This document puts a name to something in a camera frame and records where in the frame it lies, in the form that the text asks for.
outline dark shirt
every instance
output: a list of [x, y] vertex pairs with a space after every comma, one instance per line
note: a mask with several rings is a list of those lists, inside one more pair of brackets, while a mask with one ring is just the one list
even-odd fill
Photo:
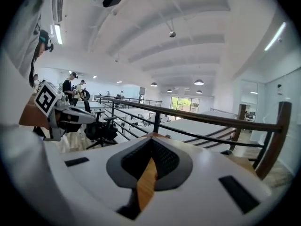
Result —
[[72, 94], [66, 93], [66, 91], [71, 91], [71, 81], [65, 80], [63, 83], [63, 92], [68, 96], [69, 102], [72, 101]]

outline window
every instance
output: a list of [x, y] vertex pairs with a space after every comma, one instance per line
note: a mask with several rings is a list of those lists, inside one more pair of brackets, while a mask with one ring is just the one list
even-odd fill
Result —
[[[192, 113], [198, 113], [199, 99], [171, 97], [170, 108], [179, 111], [187, 111]], [[178, 120], [180, 117], [170, 116], [169, 120]]]

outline white ceiling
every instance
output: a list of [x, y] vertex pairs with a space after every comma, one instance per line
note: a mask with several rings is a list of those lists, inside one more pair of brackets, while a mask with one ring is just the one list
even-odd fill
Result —
[[[45, 3], [42, 13], [42, 27], [48, 31], [50, 24], [57, 23], [52, 16], [52, 1]], [[243, 27], [245, 30], [233, 30], [233, 23], [242, 24], [240, 20], [247, 15], [257, 16], [244, 13], [246, 3], [259, 14], [269, 14], [266, 21], [262, 19], [267, 24], [262, 31], [256, 28], [246, 32], [250, 24]], [[199, 87], [193, 83], [202, 79], [202, 90], [210, 96], [216, 72], [224, 66], [225, 47], [245, 41], [244, 36], [252, 33], [259, 33], [260, 40], [273, 11], [274, 7], [262, 9], [262, 3], [256, 0], [122, 0], [113, 8], [103, 8], [93, 0], [63, 0], [63, 20], [59, 23], [63, 45], [55, 45], [50, 55], [43, 54], [39, 65], [146, 88], [154, 81], [161, 91], [180, 86], [195, 93]], [[169, 37], [171, 30], [176, 32], [175, 38]], [[244, 42], [247, 52], [239, 53], [235, 66], [243, 65], [257, 40]]]

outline office chair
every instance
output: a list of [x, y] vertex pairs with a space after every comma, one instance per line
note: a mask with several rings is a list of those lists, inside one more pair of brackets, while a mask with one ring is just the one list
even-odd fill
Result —
[[[90, 104], [86, 99], [83, 99], [85, 110], [87, 112], [91, 112]], [[87, 147], [87, 150], [96, 146], [101, 145], [103, 146], [104, 143], [106, 144], [117, 144], [115, 141], [112, 141], [117, 136], [117, 129], [113, 127], [111, 121], [116, 119], [116, 116], [113, 117], [106, 117], [104, 118], [106, 123], [100, 122], [99, 117], [101, 113], [104, 113], [105, 111], [98, 111], [95, 112], [97, 114], [96, 121], [92, 124], [87, 124], [85, 129], [85, 134], [87, 138], [90, 140], [96, 140], [95, 143]]]

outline black chair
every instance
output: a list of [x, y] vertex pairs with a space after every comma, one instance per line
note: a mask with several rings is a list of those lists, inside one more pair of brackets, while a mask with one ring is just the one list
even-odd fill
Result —
[[[85, 99], [83, 99], [83, 101], [85, 105], [85, 110], [87, 112], [91, 112], [89, 102]], [[90, 149], [96, 145], [103, 146], [104, 143], [111, 145], [116, 144], [116, 142], [112, 140], [117, 136], [117, 129], [113, 127], [111, 121], [116, 119], [117, 117], [107, 117], [104, 118], [104, 120], [107, 121], [106, 123], [100, 122], [100, 114], [104, 112], [105, 111], [94, 112], [95, 114], [97, 114], [96, 121], [91, 124], [87, 124], [86, 126], [85, 134], [87, 138], [89, 138], [90, 140], [96, 140], [96, 142], [87, 147], [87, 149]]]

